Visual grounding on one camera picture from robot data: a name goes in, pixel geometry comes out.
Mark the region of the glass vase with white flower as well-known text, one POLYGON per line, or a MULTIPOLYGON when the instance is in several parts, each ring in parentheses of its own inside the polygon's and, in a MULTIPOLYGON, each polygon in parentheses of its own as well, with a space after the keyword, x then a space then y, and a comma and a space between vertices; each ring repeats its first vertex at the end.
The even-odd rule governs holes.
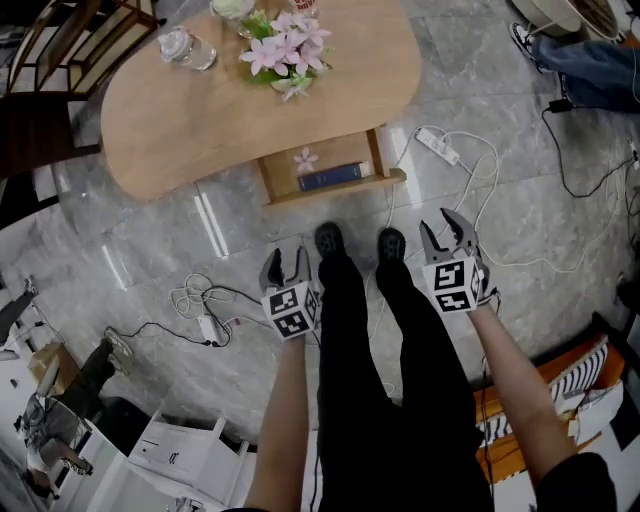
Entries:
POLYGON ((253 13, 255 7, 256 0, 209 0, 211 13, 219 16, 244 38, 251 37, 251 33, 244 23, 253 13))

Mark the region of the small white power strip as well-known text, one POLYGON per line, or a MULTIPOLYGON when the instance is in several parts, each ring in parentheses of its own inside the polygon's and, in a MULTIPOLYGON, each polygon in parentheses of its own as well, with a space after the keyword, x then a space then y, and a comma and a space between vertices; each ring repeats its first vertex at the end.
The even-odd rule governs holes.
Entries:
POLYGON ((213 318, 208 315, 200 315, 197 317, 197 322, 205 339, 205 344, 219 347, 219 336, 213 318))

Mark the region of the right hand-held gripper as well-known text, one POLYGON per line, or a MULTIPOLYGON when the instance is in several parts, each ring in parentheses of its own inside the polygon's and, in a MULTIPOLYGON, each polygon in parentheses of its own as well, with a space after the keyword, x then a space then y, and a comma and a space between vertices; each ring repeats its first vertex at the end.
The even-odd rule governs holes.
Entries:
POLYGON ((442 208, 441 213, 453 231, 456 247, 454 250, 441 247, 427 223, 420 222, 428 263, 422 267, 427 297, 440 315, 474 311, 491 301, 496 288, 489 288, 489 270, 479 264, 481 251, 473 225, 456 211, 442 208), (456 250, 462 250, 467 257, 453 259, 456 250))

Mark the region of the person's right black shoe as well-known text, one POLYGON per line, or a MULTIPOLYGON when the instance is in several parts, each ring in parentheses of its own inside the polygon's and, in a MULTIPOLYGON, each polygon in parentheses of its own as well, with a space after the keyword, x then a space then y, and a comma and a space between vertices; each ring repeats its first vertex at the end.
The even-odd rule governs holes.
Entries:
POLYGON ((399 261, 403 262, 406 251, 404 235, 393 227, 384 228, 378 235, 377 252, 380 264, 399 261))

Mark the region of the clear glass jar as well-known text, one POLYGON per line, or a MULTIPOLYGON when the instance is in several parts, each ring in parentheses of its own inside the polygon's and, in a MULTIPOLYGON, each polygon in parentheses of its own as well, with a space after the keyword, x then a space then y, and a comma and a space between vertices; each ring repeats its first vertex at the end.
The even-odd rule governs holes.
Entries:
POLYGON ((204 71, 217 59, 216 49, 183 26, 175 26, 157 37, 161 59, 190 70, 204 71))

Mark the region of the person's left leg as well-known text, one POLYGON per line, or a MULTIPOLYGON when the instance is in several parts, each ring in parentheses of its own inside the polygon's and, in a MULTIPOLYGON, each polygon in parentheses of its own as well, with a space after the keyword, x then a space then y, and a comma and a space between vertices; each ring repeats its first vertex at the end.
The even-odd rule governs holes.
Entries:
POLYGON ((399 409, 374 365, 364 281, 344 253, 322 259, 318 389, 319 512, 382 509, 398 480, 393 438, 399 409))

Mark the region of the person's right forearm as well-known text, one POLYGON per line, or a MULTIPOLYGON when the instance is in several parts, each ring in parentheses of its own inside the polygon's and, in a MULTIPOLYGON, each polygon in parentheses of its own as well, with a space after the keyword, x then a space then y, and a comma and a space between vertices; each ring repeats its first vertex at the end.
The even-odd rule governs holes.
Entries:
POLYGON ((468 314, 484 351, 498 398, 519 444, 531 483, 577 454, 556 414, 548 386, 491 306, 468 314))

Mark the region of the person's left forearm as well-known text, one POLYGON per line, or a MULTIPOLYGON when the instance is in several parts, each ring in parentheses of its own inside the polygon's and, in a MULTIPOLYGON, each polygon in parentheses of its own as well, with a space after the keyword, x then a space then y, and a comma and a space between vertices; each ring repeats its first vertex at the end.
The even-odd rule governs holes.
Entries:
POLYGON ((309 437, 305 339, 282 347, 263 418, 253 480, 244 506, 300 512, 309 437))

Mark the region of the person's leg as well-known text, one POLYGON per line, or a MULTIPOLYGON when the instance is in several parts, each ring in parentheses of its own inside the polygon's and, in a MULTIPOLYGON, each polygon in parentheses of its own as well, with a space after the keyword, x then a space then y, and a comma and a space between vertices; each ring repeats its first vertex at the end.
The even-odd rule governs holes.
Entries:
POLYGON ((401 494, 411 512, 493 512, 476 459, 481 434, 469 381, 444 323, 401 260, 379 264, 376 282, 401 330, 401 494))
POLYGON ((319 512, 382 509, 398 480, 393 438, 399 409, 374 365, 364 281, 344 253, 322 259, 318 389, 319 512))

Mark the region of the brown cardboard box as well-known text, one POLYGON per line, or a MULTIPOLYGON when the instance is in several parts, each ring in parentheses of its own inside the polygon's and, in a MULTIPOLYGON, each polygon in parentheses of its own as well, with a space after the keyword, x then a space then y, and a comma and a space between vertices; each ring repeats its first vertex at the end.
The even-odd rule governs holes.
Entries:
POLYGON ((27 368, 36 381, 39 396, 62 395, 79 374, 80 368, 59 342, 49 343, 36 351, 27 368))

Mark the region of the pink flowers in green pot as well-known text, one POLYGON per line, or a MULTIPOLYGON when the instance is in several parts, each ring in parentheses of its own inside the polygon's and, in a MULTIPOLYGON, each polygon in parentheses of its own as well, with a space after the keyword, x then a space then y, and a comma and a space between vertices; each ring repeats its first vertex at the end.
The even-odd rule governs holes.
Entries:
POLYGON ((269 18, 256 10, 242 21, 248 46, 239 61, 248 66, 248 79, 267 85, 284 102, 306 96, 311 85, 332 69, 325 59, 332 32, 311 16, 282 11, 269 18))

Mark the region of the white low cabinet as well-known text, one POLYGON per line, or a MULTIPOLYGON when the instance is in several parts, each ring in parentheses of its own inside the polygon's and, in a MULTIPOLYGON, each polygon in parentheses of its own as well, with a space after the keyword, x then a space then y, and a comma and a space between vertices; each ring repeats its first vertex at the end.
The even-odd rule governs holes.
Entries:
POLYGON ((164 497, 176 501, 176 512, 222 512, 248 494, 255 454, 224 416, 207 421, 134 410, 98 430, 116 450, 107 485, 127 504, 143 509, 145 500, 164 497))

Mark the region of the wooden coffee table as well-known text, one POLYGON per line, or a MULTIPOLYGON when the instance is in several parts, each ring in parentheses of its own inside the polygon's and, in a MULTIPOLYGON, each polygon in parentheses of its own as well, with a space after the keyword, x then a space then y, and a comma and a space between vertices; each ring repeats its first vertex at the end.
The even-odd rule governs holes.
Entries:
POLYGON ((330 70, 283 100, 249 82, 245 40, 203 11, 183 21, 211 43, 215 64, 192 71, 162 61, 157 43, 111 79, 101 108, 111 177, 139 200, 159 198, 229 167, 297 146, 377 128, 402 112, 421 57, 400 0, 320 0, 330 70))

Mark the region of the person's black shirt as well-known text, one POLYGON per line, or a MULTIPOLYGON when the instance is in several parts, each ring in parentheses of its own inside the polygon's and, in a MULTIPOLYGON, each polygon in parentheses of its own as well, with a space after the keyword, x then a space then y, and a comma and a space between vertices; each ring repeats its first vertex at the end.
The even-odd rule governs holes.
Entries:
POLYGON ((580 453, 554 467, 538 483, 537 512, 617 512, 608 465, 596 453, 580 453))

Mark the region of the black white striped cushion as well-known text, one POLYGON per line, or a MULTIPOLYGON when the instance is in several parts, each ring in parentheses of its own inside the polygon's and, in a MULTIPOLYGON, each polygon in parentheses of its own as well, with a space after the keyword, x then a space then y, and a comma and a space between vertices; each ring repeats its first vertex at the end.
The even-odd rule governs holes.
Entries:
MULTIPOLYGON (((595 388, 608 352, 608 337, 600 334, 537 367, 549 388, 558 416, 576 409, 578 399, 583 399, 588 391, 595 388)), ((487 431, 482 445, 486 442, 492 444, 513 433, 494 386, 475 392, 474 399, 476 426, 481 432, 487 431)))

